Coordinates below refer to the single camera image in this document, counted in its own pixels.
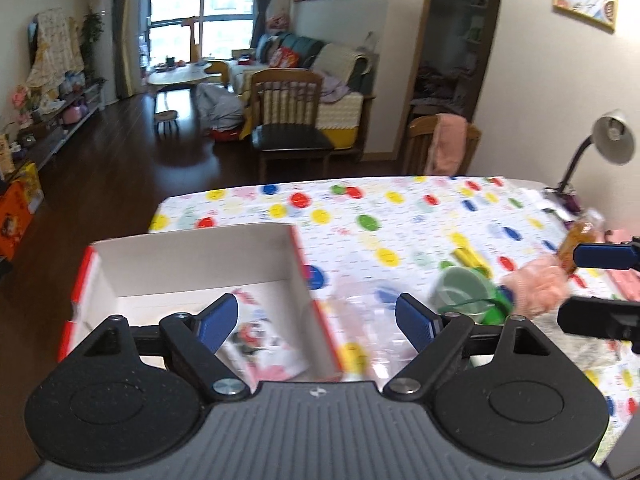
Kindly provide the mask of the yellow cloth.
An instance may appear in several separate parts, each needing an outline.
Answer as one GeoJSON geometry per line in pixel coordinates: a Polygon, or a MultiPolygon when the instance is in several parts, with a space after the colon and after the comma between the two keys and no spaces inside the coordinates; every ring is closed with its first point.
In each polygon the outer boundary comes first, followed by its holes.
{"type": "Polygon", "coordinates": [[[458,246],[452,251],[451,255],[462,266],[482,274],[488,280],[491,280],[494,276],[487,260],[469,246],[458,246]]]}

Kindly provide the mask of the small wooden stool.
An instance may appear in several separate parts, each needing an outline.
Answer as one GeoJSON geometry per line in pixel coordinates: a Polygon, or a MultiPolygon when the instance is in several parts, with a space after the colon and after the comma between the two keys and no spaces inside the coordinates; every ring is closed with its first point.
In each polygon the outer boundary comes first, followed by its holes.
{"type": "Polygon", "coordinates": [[[163,132],[180,132],[178,124],[178,112],[176,110],[162,110],[157,112],[153,117],[154,132],[159,134],[163,132]]]}

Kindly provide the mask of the green ceramic mug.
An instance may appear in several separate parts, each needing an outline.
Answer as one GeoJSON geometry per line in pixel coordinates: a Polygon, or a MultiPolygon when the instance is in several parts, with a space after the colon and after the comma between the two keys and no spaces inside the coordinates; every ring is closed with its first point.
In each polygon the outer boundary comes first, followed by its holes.
{"type": "Polygon", "coordinates": [[[440,314],[456,311],[480,323],[494,306],[495,296],[495,285],[480,272],[450,266],[439,273],[427,304],[440,314]]]}

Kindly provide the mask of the pink fluffy cloth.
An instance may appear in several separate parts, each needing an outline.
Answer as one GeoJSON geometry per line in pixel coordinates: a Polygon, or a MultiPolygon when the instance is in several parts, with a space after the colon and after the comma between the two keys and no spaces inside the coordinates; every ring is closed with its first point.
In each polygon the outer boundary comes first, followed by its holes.
{"type": "Polygon", "coordinates": [[[551,312],[570,296],[568,275],[555,255],[529,261],[506,275],[501,285],[512,295],[513,312],[526,318],[551,312]]]}

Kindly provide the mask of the orange gift bag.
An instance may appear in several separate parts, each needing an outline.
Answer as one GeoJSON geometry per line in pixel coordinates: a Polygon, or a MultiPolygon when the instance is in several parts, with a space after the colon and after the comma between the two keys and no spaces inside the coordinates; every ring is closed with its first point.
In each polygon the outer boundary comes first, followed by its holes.
{"type": "Polygon", "coordinates": [[[32,222],[32,217],[44,199],[34,162],[17,171],[16,178],[1,195],[1,255],[12,260],[32,222]]]}

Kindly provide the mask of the pink towel on chair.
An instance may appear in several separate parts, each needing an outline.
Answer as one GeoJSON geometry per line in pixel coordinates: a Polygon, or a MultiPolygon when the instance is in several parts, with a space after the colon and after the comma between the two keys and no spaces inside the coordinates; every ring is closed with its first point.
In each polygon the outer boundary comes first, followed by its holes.
{"type": "Polygon", "coordinates": [[[438,114],[424,171],[428,176],[454,176],[464,159],[468,122],[462,116],[438,114]]]}

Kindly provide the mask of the balloon print tablecloth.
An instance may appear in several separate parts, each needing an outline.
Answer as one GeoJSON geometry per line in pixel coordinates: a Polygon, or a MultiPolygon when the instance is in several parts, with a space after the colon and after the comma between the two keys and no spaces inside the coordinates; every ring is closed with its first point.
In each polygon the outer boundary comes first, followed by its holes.
{"type": "Polygon", "coordinates": [[[351,281],[393,304],[423,300],[439,272],[469,250],[491,281],[552,254],[566,231],[530,185],[498,177],[370,177],[218,188],[169,197],[154,232],[280,222],[294,226],[311,295],[329,323],[348,379],[370,372],[372,356],[338,318],[336,294],[351,281]]]}

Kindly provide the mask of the green sponge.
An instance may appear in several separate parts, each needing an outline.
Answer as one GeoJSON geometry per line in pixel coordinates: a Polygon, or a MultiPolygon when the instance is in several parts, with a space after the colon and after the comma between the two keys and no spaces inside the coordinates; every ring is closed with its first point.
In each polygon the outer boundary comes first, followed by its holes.
{"type": "Polygon", "coordinates": [[[480,313],[476,320],[482,325],[502,325],[514,310],[514,295],[510,288],[497,286],[490,298],[480,300],[480,313]]]}

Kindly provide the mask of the long low tv cabinet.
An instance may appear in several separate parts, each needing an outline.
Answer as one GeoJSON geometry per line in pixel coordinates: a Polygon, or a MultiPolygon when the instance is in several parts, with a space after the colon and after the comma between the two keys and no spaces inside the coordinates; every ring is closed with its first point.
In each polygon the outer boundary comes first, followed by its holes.
{"type": "Polygon", "coordinates": [[[82,91],[70,92],[61,108],[21,130],[16,138],[21,151],[13,155],[15,172],[29,162],[38,170],[46,166],[94,114],[104,110],[103,85],[100,79],[82,91]]]}

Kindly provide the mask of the grey desk lamp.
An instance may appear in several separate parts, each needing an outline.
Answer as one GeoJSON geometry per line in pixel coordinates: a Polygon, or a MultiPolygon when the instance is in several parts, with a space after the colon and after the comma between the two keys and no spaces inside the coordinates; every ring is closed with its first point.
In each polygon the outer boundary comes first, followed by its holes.
{"type": "Polygon", "coordinates": [[[618,108],[600,116],[593,123],[590,135],[578,146],[561,181],[554,188],[545,188],[542,191],[542,195],[547,200],[562,206],[570,214],[582,213],[582,205],[579,203],[575,189],[570,186],[570,180],[590,146],[593,146],[610,164],[616,166],[628,164],[636,152],[636,139],[626,114],[618,108]]]}

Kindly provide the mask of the red white cardboard box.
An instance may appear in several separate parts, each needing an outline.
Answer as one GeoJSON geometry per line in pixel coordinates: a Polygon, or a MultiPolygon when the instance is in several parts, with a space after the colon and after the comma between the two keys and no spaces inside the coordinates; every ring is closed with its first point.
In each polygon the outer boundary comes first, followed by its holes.
{"type": "Polygon", "coordinates": [[[343,367],[308,276],[296,229],[286,223],[101,240],[82,257],[58,355],[65,358],[111,314],[152,325],[171,313],[198,313],[233,292],[303,353],[303,379],[339,380],[343,367]]]}

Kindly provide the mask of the panda print tissue pack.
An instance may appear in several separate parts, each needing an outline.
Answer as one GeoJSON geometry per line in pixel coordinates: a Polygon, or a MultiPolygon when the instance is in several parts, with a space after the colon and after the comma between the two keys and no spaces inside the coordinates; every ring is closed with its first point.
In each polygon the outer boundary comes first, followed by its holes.
{"type": "Polygon", "coordinates": [[[238,322],[221,352],[235,374],[254,391],[260,382],[286,382],[305,373],[303,353],[282,337],[260,303],[243,289],[231,293],[238,302],[238,322]]]}

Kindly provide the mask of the clear bubble wrap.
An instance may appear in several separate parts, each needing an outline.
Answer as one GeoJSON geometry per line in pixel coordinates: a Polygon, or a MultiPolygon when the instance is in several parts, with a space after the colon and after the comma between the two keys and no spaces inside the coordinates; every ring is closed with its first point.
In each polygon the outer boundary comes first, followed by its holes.
{"type": "Polygon", "coordinates": [[[401,290],[390,281],[340,278],[326,300],[337,319],[337,354],[348,380],[372,380],[382,388],[416,356],[396,323],[401,290]]]}

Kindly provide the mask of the wooden chair with towel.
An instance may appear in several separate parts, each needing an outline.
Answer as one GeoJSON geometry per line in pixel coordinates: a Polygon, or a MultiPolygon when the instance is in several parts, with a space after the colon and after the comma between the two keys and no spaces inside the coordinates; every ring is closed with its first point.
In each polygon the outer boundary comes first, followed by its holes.
{"type": "MultiPolygon", "coordinates": [[[[410,122],[406,135],[405,155],[401,166],[401,172],[403,174],[427,176],[424,168],[427,152],[432,142],[437,115],[421,116],[410,122]]],[[[464,176],[466,174],[476,150],[480,145],[481,138],[482,133],[480,129],[468,122],[464,159],[458,172],[453,177],[464,176]]]]}

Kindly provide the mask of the orange drink bottle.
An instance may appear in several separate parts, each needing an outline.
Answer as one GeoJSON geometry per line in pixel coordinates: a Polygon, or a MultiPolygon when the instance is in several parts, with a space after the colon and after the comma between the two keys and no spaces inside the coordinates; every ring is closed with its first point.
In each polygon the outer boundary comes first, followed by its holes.
{"type": "Polygon", "coordinates": [[[577,270],[573,252],[579,244],[594,244],[602,242],[604,237],[604,217],[597,209],[588,208],[568,228],[564,240],[556,251],[556,258],[560,268],[566,275],[577,270]]]}

